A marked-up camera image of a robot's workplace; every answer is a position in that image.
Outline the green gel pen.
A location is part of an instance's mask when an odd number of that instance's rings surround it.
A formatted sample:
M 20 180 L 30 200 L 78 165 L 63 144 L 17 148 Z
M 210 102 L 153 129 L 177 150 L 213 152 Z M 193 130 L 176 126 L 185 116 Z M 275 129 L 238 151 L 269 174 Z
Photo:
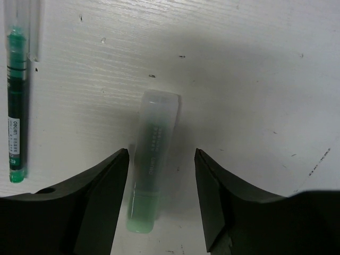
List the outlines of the green gel pen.
M 4 1 L 9 179 L 28 174 L 31 64 L 39 61 L 42 1 Z

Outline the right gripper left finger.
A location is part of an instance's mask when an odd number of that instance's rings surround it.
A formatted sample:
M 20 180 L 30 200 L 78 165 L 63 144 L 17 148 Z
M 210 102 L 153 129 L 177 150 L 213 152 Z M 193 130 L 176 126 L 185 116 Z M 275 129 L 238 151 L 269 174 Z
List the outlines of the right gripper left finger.
M 1 198 L 1 254 L 110 254 L 129 153 L 36 193 Z

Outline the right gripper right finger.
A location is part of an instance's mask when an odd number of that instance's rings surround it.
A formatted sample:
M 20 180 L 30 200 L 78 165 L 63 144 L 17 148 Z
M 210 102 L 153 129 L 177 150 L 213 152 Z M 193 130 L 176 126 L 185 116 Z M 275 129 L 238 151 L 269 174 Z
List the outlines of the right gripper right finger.
M 206 249 L 210 254 L 339 254 L 339 192 L 289 197 L 265 191 L 194 156 Z

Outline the green highlighter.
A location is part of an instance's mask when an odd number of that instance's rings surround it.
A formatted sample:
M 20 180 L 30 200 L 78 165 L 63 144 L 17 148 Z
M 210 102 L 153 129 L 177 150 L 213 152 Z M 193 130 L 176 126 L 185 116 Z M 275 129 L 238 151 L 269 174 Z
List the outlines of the green highlighter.
M 163 169 L 178 110 L 179 96 L 174 93 L 147 90 L 143 94 L 127 210 L 126 226 L 131 232 L 146 234 L 154 227 Z

